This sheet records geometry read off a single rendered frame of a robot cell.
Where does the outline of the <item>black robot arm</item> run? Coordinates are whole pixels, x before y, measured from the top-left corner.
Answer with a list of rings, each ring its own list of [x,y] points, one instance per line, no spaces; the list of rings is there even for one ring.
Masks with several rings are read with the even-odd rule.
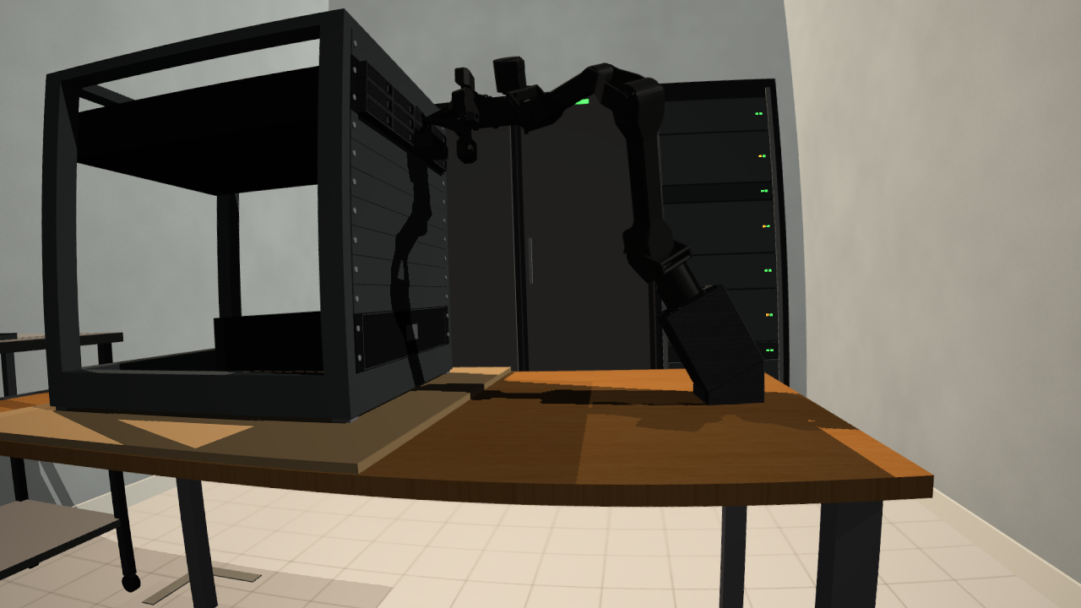
[[[654,280],[659,285],[656,290],[665,308],[672,312],[705,294],[688,264],[688,259],[693,257],[690,244],[675,240],[663,219],[657,144],[665,111],[663,85],[605,63],[586,67],[546,94],[538,84],[526,85],[522,57],[493,60],[493,67],[497,92],[506,93],[506,97],[497,100],[501,125],[520,125],[525,134],[552,125],[565,109],[587,100],[592,92],[600,104],[611,109],[627,142],[632,184],[633,226],[622,234],[628,264],[646,285]],[[452,97],[452,111],[461,116],[462,124],[476,125],[489,118],[489,111],[484,111],[488,94],[478,94],[465,85],[453,91]],[[667,264],[671,265],[664,267]]]

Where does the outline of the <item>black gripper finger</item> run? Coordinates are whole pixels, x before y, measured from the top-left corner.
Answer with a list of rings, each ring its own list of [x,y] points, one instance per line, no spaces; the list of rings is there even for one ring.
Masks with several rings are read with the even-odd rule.
[[[427,123],[432,124],[432,125],[439,125],[439,127],[443,127],[443,128],[449,128],[449,130],[454,131],[454,133],[456,133],[457,136],[461,137],[462,135],[459,133],[457,133],[457,130],[456,130],[456,120],[457,120],[457,118],[455,116],[451,116],[451,117],[443,117],[443,118],[430,118],[430,119],[426,119],[425,121]],[[454,130],[453,130],[453,128],[454,128]]]
[[[445,106],[445,107],[444,107],[443,109],[439,109],[439,111],[436,111],[435,114],[431,114],[431,115],[430,115],[430,116],[428,116],[428,117],[425,117],[425,120],[426,120],[426,119],[430,119],[430,118],[437,118],[437,117],[451,117],[452,115],[454,115],[454,114],[452,113],[452,106],[453,106],[453,97],[452,97],[452,100],[451,100],[451,101],[449,102],[448,106]],[[456,115],[454,115],[454,116],[455,116],[456,118],[461,118],[461,116],[456,116]]]

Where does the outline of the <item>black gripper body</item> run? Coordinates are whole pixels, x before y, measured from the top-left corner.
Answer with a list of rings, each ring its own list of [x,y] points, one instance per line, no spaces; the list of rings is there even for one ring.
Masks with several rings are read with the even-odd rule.
[[[455,70],[455,82],[458,85],[468,88],[475,91],[475,78],[473,74],[466,67],[457,67]],[[461,119],[456,120],[457,133],[462,135],[462,138],[457,138],[457,158],[462,160],[463,163],[473,163],[476,161],[476,142],[471,138],[471,129],[473,131],[479,130],[479,128],[498,128],[501,127],[501,121],[497,113],[497,100],[492,100],[489,96],[489,101],[484,101],[484,111],[489,111],[489,118],[483,121],[478,122],[476,125],[466,127],[461,123]]]

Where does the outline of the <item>black open rack frame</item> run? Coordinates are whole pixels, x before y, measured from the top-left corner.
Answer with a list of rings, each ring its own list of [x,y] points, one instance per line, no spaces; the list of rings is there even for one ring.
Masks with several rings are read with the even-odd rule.
[[[148,100],[97,85],[316,39],[316,67]],[[426,117],[439,111],[344,8],[46,74],[44,339],[49,392],[64,410],[351,423],[453,369],[448,171],[358,114],[361,61]],[[104,107],[79,113],[79,97]],[[77,163],[217,196],[215,349],[82,368]],[[318,185],[321,317],[241,316],[239,193],[309,185]]]

